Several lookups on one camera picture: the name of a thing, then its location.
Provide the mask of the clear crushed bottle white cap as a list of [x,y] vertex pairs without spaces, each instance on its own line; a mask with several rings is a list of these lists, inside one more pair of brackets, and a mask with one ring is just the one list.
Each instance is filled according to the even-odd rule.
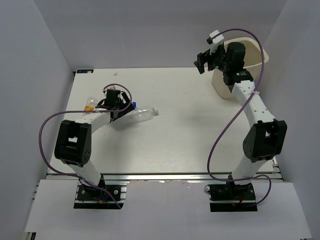
[[133,125],[152,120],[159,115],[159,110],[155,107],[143,106],[135,108],[130,113],[120,117],[116,122],[122,125]]

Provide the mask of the small clear bottle yellow cap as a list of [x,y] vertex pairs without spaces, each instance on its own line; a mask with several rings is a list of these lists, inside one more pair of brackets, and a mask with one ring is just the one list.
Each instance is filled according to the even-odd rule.
[[95,97],[89,97],[84,107],[84,115],[91,114],[93,111],[95,111],[98,103],[99,101]]

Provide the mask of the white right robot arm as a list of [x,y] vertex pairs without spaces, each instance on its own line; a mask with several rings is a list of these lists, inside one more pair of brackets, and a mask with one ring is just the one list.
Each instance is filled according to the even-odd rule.
[[243,158],[220,184],[209,187],[212,200],[242,200],[251,191],[252,180],[262,165],[282,151],[287,124],[271,114],[256,91],[257,83],[245,68],[246,46],[241,42],[214,44],[197,55],[194,65],[200,74],[208,70],[222,73],[224,84],[241,105],[249,123],[249,132],[242,143]]

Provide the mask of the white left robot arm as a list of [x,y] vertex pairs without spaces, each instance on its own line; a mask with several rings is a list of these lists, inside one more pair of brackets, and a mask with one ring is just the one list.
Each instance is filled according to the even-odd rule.
[[92,134],[135,108],[124,91],[108,89],[105,98],[94,109],[98,111],[61,122],[54,156],[73,169],[91,198],[101,200],[106,195],[106,185],[104,177],[91,162]]

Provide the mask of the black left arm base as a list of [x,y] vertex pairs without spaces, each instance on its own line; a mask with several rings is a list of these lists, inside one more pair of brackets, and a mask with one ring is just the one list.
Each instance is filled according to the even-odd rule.
[[104,191],[78,183],[73,208],[82,210],[120,210],[126,199],[127,183],[105,182],[106,190],[117,204]]

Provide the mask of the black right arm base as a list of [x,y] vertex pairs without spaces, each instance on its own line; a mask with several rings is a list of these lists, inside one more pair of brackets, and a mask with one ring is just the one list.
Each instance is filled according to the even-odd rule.
[[204,192],[209,194],[209,206],[212,213],[257,212],[254,187],[251,183],[236,185],[207,184]]

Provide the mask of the cream plastic bin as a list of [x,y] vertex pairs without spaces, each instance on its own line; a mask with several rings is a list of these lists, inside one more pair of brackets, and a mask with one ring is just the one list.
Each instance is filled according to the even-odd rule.
[[[254,81],[257,82],[261,72],[262,57],[258,43],[250,37],[239,37],[224,42],[224,48],[232,42],[239,42],[245,46],[244,56],[244,68],[248,70],[253,77]],[[234,95],[230,92],[229,88],[223,81],[223,73],[217,69],[213,71],[211,81],[215,91],[222,99],[232,99]]]

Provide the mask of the blue table label sticker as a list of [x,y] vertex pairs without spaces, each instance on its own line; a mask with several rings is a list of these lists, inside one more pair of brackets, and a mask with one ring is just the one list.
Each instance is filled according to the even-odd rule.
[[93,69],[78,69],[76,71],[77,74],[92,74],[93,72]]

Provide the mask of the aluminium table edge rail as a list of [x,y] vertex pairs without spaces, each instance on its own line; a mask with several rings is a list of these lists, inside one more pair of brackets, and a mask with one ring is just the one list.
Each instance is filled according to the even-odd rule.
[[[265,174],[273,181],[283,181],[279,166],[277,164],[272,164],[273,172],[258,173],[258,175]],[[219,179],[226,179],[227,174],[215,174],[214,176]],[[104,179],[106,181],[210,181],[214,180],[207,173],[193,173],[193,174],[104,174]],[[57,175],[57,174],[47,174],[46,180],[76,180],[71,176]]]

